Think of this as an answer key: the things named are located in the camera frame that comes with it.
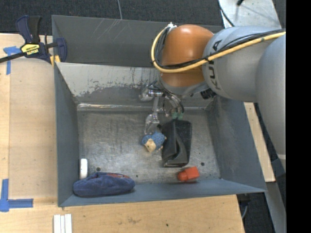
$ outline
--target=blue painter's tape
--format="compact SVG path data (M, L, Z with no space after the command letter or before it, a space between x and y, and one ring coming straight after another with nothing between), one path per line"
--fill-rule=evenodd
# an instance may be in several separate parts
M20 49L17 48L16 46L14 47L8 47L8 48L4 48L3 51L10 56L11 54L16 54L16 53L20 53ZM11 73L11 61L9 60L6 64L6 75Z
M0 199L0 212L8 212L10 209L8 201L9 180L2 180L1 199Z
M0 212L8 212L15 208L32 208L33 199L9 200L9 179L2 180Z

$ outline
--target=cardboard surface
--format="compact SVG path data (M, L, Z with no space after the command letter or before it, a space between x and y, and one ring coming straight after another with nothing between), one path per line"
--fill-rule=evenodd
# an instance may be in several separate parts
M0 233L52 232L55 214L71 214L75 233L244 233L236 196L59 208L56 199L0 214Z
M18 34L1 35L1 51L4 47L19 48L23 44L24 39ZM56 196L53 68L43 60L25 57L11 61L9 75L6 66L7 63L1 64L1 76L6 83L1 84L6 89L1 99L10 101L2 103L6 112L10 112L9 130L9 117L3 115L6 120L3 131L10 134L9 172L3 177L9 178L9 198ZM8 153L4 151L3 155L1 159L6 160Z

